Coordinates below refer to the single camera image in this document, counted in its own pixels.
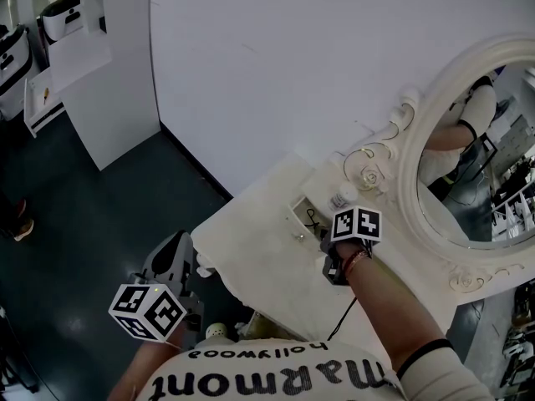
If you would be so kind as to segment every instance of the red bracelet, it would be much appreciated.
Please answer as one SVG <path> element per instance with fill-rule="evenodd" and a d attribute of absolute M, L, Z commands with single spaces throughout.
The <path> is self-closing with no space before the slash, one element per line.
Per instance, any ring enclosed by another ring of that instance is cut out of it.
<path fill-rule="evenodd" d="M 369 257 L 368 253 L 365 250 L 356 251 L 344 263 L 343 272 L 346 278 L 349 277 L 353 271 L 355 265 L 365 257 Z"/>

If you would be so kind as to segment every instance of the forearm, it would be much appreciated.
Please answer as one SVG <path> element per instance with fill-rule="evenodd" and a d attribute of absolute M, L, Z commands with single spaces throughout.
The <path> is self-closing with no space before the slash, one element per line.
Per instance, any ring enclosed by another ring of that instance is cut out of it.
<path fill-rule="evenodd" d="M 394 370 L 417 349 L 444 338 L 420 302 L 369 258 L 355 265 L 348 281 L 389 354 Z"/>
<path fill-rule="evenodd" d="M 474 140 L 472 132 L 463 125 L 451 126 L 433 132 L 427 143 L 426 150 L 448 151 L 467 147 Z"/>
<path fill-rule="evenodd" d="M 181 324 L 170 336 L 169 343 L 181 346 L 184 331 L 184 326 Z M 178 353 L 179 350 L 169 344 L 144 342 L 135 353 L 134 359 L 120 381 L 111 391 L 108 401 L 135 399 L 154 371 Z"/>

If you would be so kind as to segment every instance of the white vanity table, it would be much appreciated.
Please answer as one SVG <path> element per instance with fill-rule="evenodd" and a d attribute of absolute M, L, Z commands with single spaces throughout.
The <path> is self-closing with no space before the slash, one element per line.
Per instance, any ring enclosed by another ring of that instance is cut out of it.
<path fill-rule="evenodd" d="M 342 182 L 360 189 L 358 205 L 383 212 L 383 241 L 374 255 L 429 310 L 445 332 L 456 306 L 491 296 L 535 277 L 534 238 L 510 245 L 459 245 L 456 222 L 441 203 L 428 200 L 426 212 L 449 221 L 435 231 L 420 208 L 416 173 L 424 144 L 451 102 L 490 69 L 535 60 L 535 39 L 492 39 L 456 58 L 422 97 L 408 91 L 391 123 L 344 154 L 334 153 L 314 169 L 290 154 L 237 198 L 192 232 L 195 248 L 221 274 L 229 291 L 303 338 L 325 339 L 353 294 L 323 276 L 319 241 L 292 208 L 303 198 L 329 218 L 329 198 Z M 338 340 L 365 347 L 388 363 L 364 311 L 355 305 Z"/>

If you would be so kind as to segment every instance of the sleeve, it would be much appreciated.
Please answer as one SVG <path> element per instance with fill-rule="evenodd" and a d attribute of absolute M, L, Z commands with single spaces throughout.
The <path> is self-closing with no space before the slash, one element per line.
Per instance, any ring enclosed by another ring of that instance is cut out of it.
<path fill-rule="evenodd" d="M 462 365 L 445 339 L 435 340 L 413 353 L 398 372 L 411 401 L 492 401 L 487 387 Z"/>
<path fill-rule="evenodd" d="M 482 136 L 491 125 L 496 113 L 496 103 L 496 92 L 488 84 L 477 88 L 466 103 L 458 123 L 472 132 L 474 140 Z"/>

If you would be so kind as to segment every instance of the white shirt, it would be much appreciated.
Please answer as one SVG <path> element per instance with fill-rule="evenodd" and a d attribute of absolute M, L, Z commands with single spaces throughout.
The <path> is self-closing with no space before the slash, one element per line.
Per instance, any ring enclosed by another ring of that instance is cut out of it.
<path fill-rule="evenodd" d="M 445 344 L 435 341 L 427 345 L 434 350 L 413 354 L 400 378 L 371 354 L 342 343 L 209 346 L 167 361 L 137 399 L 493 400 Z"/>
<path fill-rule="evenodd" d="M 435 131 L 455 126 L 462 120 L 474 129 L 476 138 L 479 138 L 485 133 L 494 118 L 496 103 L 494 88 L 488 84 L 480 86 L 466 104 L 455 102 L 453 107 L 444 113 L 436 125 Z M 424 185 L 430 185 L 435 180 L 452 172 L 457 167 L 463 151 L 464 148 L 448 151 L 424 150 L 418 169 L 420 181 Z"/>

